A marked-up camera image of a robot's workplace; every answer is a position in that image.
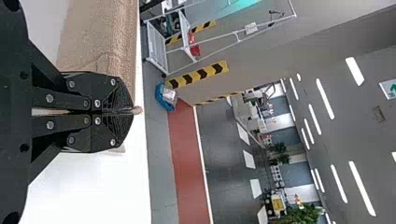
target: yellow sign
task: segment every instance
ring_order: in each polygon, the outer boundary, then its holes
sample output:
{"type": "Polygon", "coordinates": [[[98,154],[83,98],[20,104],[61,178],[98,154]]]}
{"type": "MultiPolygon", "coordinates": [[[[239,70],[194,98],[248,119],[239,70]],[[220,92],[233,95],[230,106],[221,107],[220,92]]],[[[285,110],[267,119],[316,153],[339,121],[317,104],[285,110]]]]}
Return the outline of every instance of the yellow sign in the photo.
{"type": "Polygon", "coordinates": [[[282,202],[282,199],[273,199],[272,202],[273,202],[274,211],[283,211],[286,209],[282,202]]]}

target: screw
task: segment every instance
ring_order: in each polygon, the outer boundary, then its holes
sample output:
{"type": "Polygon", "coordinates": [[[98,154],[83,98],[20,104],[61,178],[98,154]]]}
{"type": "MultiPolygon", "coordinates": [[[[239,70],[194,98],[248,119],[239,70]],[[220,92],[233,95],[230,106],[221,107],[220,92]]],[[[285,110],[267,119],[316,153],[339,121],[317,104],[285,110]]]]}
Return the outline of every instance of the screw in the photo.
{"type": "Polygon", "coordinates": [[[55,123],[53,121],[47,122],[47,129],[52,130],[55,127],[55,123]]]}
{"type": "Polygon", "coordinates": [[[46,96],[46,100],[47,100],[47,103],[52,103],[53,102],[53,96],[51,95],[51,94],[48,94],[47,96],[46,96]]]}
{"type": "Polygon", "coordinates": [[[68,142],[69,142],[69,145],[73,145],[76,142],[76,138],[75,137],[69,137],[68,142]]]}
{"type": "Polygon", "coordinates": [[[98,107],[98,108],[100,107],[100,101],[99,100],[95,100],[95,106],[98,107]]]}
{"type": "Polygon", "coordinates": [[[76,87],[76,83],[74,81],[69,81],[69,87],[71,89],[75,88],[76,87]]]}
{"type": "Polygon", "coordinates": [[[102,122],[102,120],[100,118],[96,118],[95,119],[95,124],[96,125],[99,125],[101,122],[102,122]]]}

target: bolt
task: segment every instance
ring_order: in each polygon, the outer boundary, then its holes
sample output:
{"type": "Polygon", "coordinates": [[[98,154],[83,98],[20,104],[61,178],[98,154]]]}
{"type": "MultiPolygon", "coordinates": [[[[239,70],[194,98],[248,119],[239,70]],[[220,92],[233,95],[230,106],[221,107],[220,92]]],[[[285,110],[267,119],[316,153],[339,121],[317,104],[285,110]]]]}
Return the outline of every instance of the bolt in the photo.
{"type": "Polygon", "coordinates": [[[111,139],[110,145],[114,147],[116,145],[116,140],[115,139],[111,139]]]}
{"type": "Polygon", "coordinates": [[[52,130],[55,127],[55,123],[53,121],[47,122],[47,129],[52,130]]]}
{"type": "Polygon", "coordinates": [[[74,81],[69,81],[69,87],[71,89],[75,88],[76,87],[76,83],[74,81]]]}
{"type": "Polygon", "coordinates": [[[68,142],[69,142],[69,145],[73,145],[76,142],[76,138],[75,137],[69,137],[68,142]]]}
{"type": "Polygon", "coordinates": [[[96,106],[97,108],[100,107],[100,101],[99,101],[99,100],[95,100],[95,106],[96,106]]]}
{"type": "Polygon", "coordinates": [[[53,96],[51,95],[51,94],[48,94],[47,96],[46,96],[46,100],[47,100],[47,103],[52,103],[53,102],[53,96]]]}
{"type": "Polygon", "coordinates": [[[102,123],[102,120],[100,118],[96,118],[95,119],[95,124],[99,125],[100,123],[102,123]]]}

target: gray floor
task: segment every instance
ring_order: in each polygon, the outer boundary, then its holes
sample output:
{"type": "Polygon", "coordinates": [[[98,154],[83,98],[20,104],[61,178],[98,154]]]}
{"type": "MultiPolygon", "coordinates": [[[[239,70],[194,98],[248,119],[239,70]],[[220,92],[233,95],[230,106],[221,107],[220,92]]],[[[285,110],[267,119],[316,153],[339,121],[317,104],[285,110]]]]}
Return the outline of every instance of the gray floor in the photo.
{"type": "MultiPolygon", "coordinates": [[[[142,54],[147,55],[147,39],[142,29],[142,54]]],[[[178,224],[175,173],[172,163],[168,115],[155,99],[155,86],[163,78],[151,63],[143,63],[148,177],[153,224],[178,224]]]]}
{"type": "Polygon", "coordinates": [[[243,150],[254,155],[258,147],[239,138],[233,110],[225,100],[197,106],[197,115],[214,223],[257,224],[262,205],[260,197],[253,199],[250,179],[259,179],[262,191],[270,183],[261,161],[255,161],[255,170],[246,167],[243,150]]]}

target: potted plant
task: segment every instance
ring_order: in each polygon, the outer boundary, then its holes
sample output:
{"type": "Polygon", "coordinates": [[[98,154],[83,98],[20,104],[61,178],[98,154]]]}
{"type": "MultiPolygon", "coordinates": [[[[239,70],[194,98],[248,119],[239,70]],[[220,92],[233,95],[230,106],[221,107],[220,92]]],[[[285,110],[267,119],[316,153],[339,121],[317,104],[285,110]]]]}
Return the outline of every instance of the potted plant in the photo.
{"type": "Polygon", "coordinates": [[[268,149],[272,152],[277,152],[279,154],[286,152],[286,145],[285,143],[275,143],[268,147],[268,149]]]}
{"type": "Polygon", "coordinates": [[[321,210],[312,203],[305,204],[304,209],[288,208],[288,214],[280,219],[272,219],[272,224],[317,224],[321,210]]]}
{"type": "Polygon", "coordinates": [[[277,161],[278,163],[282,163],[282,164],[289,164],[290,163],[290,156],[289,154],[280,154],[280,156],[277,157],[277,161]]]}

